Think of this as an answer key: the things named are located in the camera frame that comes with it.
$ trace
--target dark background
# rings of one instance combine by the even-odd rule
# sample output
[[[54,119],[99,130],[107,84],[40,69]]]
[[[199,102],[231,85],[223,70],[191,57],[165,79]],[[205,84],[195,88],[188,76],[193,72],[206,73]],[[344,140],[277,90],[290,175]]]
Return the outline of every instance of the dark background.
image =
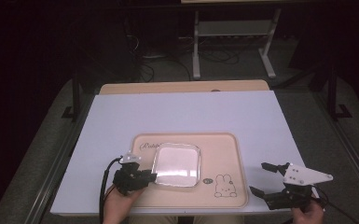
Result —
[[[74,72],[86,91],[138,78],[121,22],[126,14],[94,9],[115,3],[0,1],[0,199],[55,96]],[[229,16],[243,13],[235,11]],[[132,31],[152,47],[171,46],[179,35],[191,34],[189,11],[130,15]],[[210,15],[225,16],[221,11]],[[306,69],[331,54],[338,75],[359,97],[359,3],[287,7],[280,22],[285,26],[279,25],[276,38],[301,37],[293,67]],[[158,34],[156,28],[164,32]],[[118,53],[124,56],[110,61]]]

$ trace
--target black cable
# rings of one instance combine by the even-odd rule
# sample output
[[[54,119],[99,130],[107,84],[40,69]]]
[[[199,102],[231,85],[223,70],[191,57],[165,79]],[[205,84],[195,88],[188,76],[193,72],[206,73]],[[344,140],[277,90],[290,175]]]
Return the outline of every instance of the black cable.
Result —
[[[145,67],[149,68],[149,69],[151,70],[151,73],[147,73],[142,66],[145,66]],[[153,81],[153,80],[154,80],[155,70],[154,70],[151,66],[149,66],[149,65],[143,63],[143,64],[140,64],[139,67],[140,67],[141,72],[144,72],[145,74],[150,75],[150,79],[146,80],[146,79],[144,78],[144,75],[141,74],[140,77],[142,78],[142,80],[143,80],[144,82],[150,82],[150,81]]]
[[[157,58],[157,59],[151,59],[149,62],[147,63],[156,63],[156,62],[173,62],[173,63],[178,63],[179,65],[181,65],[183,68],[185,68],[185,71],[187,73],[187,77],[188,80],[191,81],[191,74],[190,71],[188,70],[188,68],[179,61],[178,58],[174,57],[171,53],[168,53],[167,57],[165,58]]]
[[[113,186],[108,192],[105,193],[104,199],[106,200],[109,194],[116,188],[116,186]]]
[[[282,224],[292,224],[293,218],[288,219],[287,221],[283,222]]]
[[[319,190],[320,192],[322,192],[322,194],[324,195],[323,197],[320,197],[319,199],[315,199],[315,198],[311,198],[312,200],[316,201],[318,204],[321,204],[322,207],[324,207],[324,205],[330,205],[332,207],[334,207],[337,211],[339,211],[342,215],[344,215],[345,217],[349,218],[353,223],[359,224],[359,220],[357,220],[356,218],[352,217],[351,215],[349,215],[347,212],[345,212],[344,210],[340,209],[339,207],[337,207],[336,205],[334,205],[333,203],[331,203],[327,197],[327,194],[320,188],[316,187],[313,185],[313,187],[317,190]]]
[[[218,58],[212,54],[209,54],[210,57],[213,58],[208,58],[208,56],[205,56],[205,54],[207,54],[204,51],[199,51],[199,55],[202,57],[202,59],[206,60],[206,61],[210,61],[213,63],[224,63],[224,64],[236,64],[240,61],[240,54],[243,53],[246,49],[248,49],[250,46],[254,45],[257,41],[259,41],[261,38],[260,36],[254,37],[254,40],[252,40],[250,43],[248,43],[247,45],[243,46],[238,52],[234,52],[233,55],[230,55],[229,52],[230,50],[227,50],[225,44],[222,42],[222,40],[220,40],[220,47],[223,49],[221,50],[221,52],[224,52],[227,54],[227,58],[225,59],[221,59]],[[228,61],[230,61],[231,59],[236,58],[236,61],[234,63],[228,63]]]
[[[114,160],[112,160],[109,165],[107,166],[106,170],[104,171],[104,178],[103,178],[103,183],[101,185],[101,191],[100,191],[100,223],[104,223],[104,200],[105,200],[105,189],[106,189],[106,182],[107,182],[107,177],[109,176],[109,170],[110,167],[113,165],[113,163],[120,161],[121,158],[115,158]]]

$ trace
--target robotic arm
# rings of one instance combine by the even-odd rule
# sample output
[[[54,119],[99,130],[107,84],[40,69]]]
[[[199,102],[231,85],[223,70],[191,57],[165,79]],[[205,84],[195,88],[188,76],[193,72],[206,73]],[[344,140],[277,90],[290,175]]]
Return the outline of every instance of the robotic arm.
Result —
[[[128,195],[130,191],[146,188],[150,182],[156,181],[157,174],[151,170],[139,171],[141,158],[127,153],[119,161],[121,169],[115,172],[113,184],[122,195]]]
[[[273,165],[266,162],[261,167],[267,171],[283,175],[285,188],[281,192],[265,194],[263,190],[250,187],[252,193],[263,199],[269,210],[306,207],[311,201],[312,185],[333,180],[332,175],[324,174],[306,167],[288,162],[285,165]]]

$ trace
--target table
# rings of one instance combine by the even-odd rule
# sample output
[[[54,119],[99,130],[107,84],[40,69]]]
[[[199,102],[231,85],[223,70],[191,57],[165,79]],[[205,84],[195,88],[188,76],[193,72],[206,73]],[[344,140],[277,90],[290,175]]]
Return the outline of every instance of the table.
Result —
[[[259,49],[260,58],[264,64],[269,78],[276,78],[274,69],[269,61],[269,46],[274,37],[281,15],[281,9],[275,9],[271,20],[253,20],[253,21],[200,21],[199,12],[196,12],[194,22],[194,50],[193,50],[193,77],[198,80],[200,76],[200,59],[199,59],[199,36],[222,36],[222,35],[265,35],[266,44]]]
[[[264,81],[110,84],[95,97],[50,212],[96,216],[106,165],[131,150],[134,137],[142,133],[232,133],[247,183],[266,193],[281,191],[283,178],[261,169],[261,162],[304,165],[275,94]],[[139,207],[131,214],[271,212],[250,190],[248,194],[248,204],[239,208]]]

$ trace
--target metal leg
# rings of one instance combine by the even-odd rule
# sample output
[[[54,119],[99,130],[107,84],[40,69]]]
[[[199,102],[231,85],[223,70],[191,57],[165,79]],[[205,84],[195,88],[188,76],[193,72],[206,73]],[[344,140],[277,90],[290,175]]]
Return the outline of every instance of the metal leg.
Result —
[[[312,67],[310,67],[309,69],[305,70],[305,71],[302,71],[298,74],[296,74],[295,76],[287,79],[285,82],[283,83],[280,83],[276,86],[272,86],[271,88],[276,90],[276,89],[284,89],[286,87],[289,87],[290,85],[296,83],[297,81],[301,80],[303,77],[306,77],[312,73],[315,72],[315,70],[319,69],[320,67],[324,66],[325,65],[325,60],[322,60],[316,64],[314,64]]]
[[[341,109],[341,113],[336,111],[336,99],[337,99],[337,71],[332,65],[332,70],[330,77],[328,79],[328,89],[327,89],[327,111],[330,114],[331,118],[334,121],[337,121],[339,118],[351,118],[352,115],[345,105],[338,105]]]
[[[65,111],[62,114],[62,118],[72,119],[72,122],[75,122],[80,110],[80,91],[79,83],[77,80],[77,71],[75,71],[72,76],[72,99],[73,106],[67,106],[65,108]]]
[[[194,51],[193,51],[193,78],[201,79],[199,59],[199,12],[196,11],[194,21]]]
[[[275,29],[277,27],[278,19],[279,19],[280,15],[281,15],[281,9],[278,8],[275,10],[274,18],[271,21],[269,33],[267,35],[267,37],[268,37],[267,43],[263,49],[258,50],[258,52],[260,53],[261,60],[263,61],[264,67],[266,68],[267,74],[269,75],[269,78],[276,77],[274,69],[272,68],[271,63],[269,62],[268,54],[269,54],[269,46],[271,45],[272,38],[274,37]]]

